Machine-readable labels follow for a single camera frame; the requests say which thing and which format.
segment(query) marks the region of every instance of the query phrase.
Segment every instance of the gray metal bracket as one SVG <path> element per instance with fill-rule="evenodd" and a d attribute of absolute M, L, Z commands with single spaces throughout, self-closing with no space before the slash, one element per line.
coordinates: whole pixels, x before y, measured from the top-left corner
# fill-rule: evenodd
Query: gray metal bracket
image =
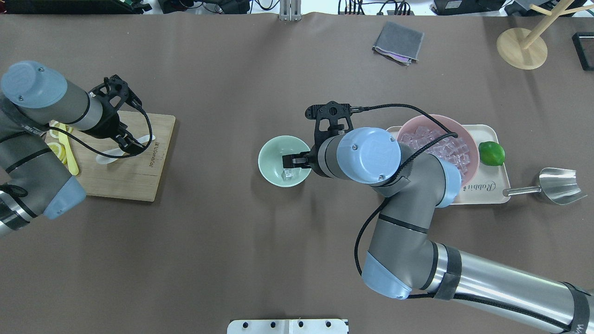
<path fill-rule="evenodd" d="M 281 21 L 301 21 L 301 0 L 280 0 Z"/>

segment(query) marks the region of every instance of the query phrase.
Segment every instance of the white bracket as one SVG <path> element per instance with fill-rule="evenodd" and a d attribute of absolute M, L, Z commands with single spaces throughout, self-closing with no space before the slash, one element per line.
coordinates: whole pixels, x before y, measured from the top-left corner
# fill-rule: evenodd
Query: white bracket
<path fill-rule="evenodd" d="M 348 334 L 345 319 L 234 320 L 227 334 Z"/>
<path fill-rule="evenodd" d="M 301 21 L 301 0 L 280 0 L 281 21 Z"/>

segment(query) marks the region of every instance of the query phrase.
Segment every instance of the green bowl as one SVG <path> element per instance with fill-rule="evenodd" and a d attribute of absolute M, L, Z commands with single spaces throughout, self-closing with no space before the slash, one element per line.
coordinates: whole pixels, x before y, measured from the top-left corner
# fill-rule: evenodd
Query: green bowl
<path fill-rule="evenodd" d="M 298 185 L 311 172 L 311 169 L 292 168 L 293 177 L 283 178 L 283 155 L 291 155 L 309 151 L 309 146 L 303 140 L 293 136 L 278 136 L 272 138 L 260 150 L 258 168 L 262 176 L 270 183 L 287 188 Z"/>

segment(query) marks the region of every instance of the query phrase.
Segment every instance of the scoop handle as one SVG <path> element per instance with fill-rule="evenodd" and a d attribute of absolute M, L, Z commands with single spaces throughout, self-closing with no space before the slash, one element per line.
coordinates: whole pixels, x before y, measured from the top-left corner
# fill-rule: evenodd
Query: scoop handle
<path fill-rule="evenodd" d="M 503 189 L 503 196 L 510 197 L 515 195 L 524 195 L 524 194 L 534 194 L 540 193 L 542 191 L 541 187 L 524 187 L 524 188 L 514 188 L 514 189 Z"/>

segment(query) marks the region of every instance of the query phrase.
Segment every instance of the green lime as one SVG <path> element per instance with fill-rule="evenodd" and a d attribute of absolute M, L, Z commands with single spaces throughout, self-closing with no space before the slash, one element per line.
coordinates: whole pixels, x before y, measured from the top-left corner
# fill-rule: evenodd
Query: green lime
<path fill-rule="evenodd" d="M 479 144 L 481 162 L 487 166 L 501 166 L 505 161 L 505 151 L 494 141 L 484 141 Z"/>

